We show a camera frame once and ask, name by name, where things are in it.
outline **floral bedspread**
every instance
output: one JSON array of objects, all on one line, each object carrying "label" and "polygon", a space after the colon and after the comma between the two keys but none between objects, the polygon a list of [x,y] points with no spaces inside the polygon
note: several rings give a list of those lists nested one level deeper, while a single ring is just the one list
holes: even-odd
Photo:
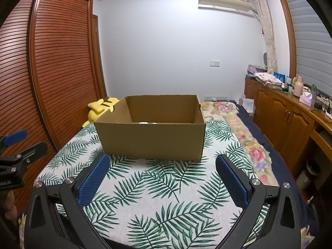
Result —
[{"label": "floral bedspread", "polygon": [[[235,105],[208,103],[203,109],[207,121],[200,162],[111,155],[105,179],[83,209],[103,237],[135,248],[215,248],[242,212],[215,170],[216,157],[225,153],[250,178],[257,178],[258,171],[260,178],[266,175],[273,181],[267,171],[268,154],[236,122]],[[36,181],[49,185],[76,177],[100,152],[91,123],[57,153]],[[61,205],[58,210],[64,214]],[[267,210],[264,206],[248,241],[256,237]]]},{"label": "floral bedspread", "polygon": [[265,185],[279,186],[271,168],[269,152],[257,142],[248,128],[236,115],[238,110],[231,102],[207,102],[202,103],[202,110],[207,121],[225,121],[245,150],[251,160],[254,171]]}]

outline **person's hand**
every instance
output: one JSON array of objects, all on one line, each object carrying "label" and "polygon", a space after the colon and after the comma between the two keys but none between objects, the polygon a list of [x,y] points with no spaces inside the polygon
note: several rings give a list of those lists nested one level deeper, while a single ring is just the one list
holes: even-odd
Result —
[{"label": "person's hand", "polygon": [[5,206],[6,206],[6,212],[5,217],[8,220],[11,220],[13,222],[17,221],[17,209],[14,204],[14,193],[13,191],[9,191],[6,200],[5,200]]}]

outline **cabinet handle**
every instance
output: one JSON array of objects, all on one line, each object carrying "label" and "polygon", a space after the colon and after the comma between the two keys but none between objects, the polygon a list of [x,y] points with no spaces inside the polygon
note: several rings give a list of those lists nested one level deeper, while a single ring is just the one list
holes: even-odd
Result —
[{"label": "cabinet handle", "polygon": [[286,112],[285,112],[285,115],[283,116],[283,121],[286,120],[286,114],[287,114],[287,110],[286,110]]},{"label": "cabinet handle", "polygon": [[287,122],[288,122],[288,120],[289,120],[289,117],[290,117],[290,112],[288,112],[288,118],[287,118]]}]

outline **wall socket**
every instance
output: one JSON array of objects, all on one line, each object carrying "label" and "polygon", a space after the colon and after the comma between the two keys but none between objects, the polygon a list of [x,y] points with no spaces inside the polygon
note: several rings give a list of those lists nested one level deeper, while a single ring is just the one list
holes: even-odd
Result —
[{"label": "wall socket", "polygon": [[204,101],[228,100],[227,96],[204,96]]},{"label": "wall socket", "polygon": [[220,62],[219,61],[210,61],[210,66],[211,67],[220,67]]}]

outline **blue package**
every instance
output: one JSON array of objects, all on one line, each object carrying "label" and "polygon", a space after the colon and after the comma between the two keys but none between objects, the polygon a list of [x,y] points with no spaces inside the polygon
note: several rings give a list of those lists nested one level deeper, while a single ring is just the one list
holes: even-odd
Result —
[{"label": "blue package", "polygon": [[279,79],[282,83],[285,83],[285,81],[286,81],[286,76],[285,76],[285,75],[283,75],[283,74],[279,74],[279,73],[276,73],[276,72],[274,72],[273,75],[274,75],[277,79]]}]

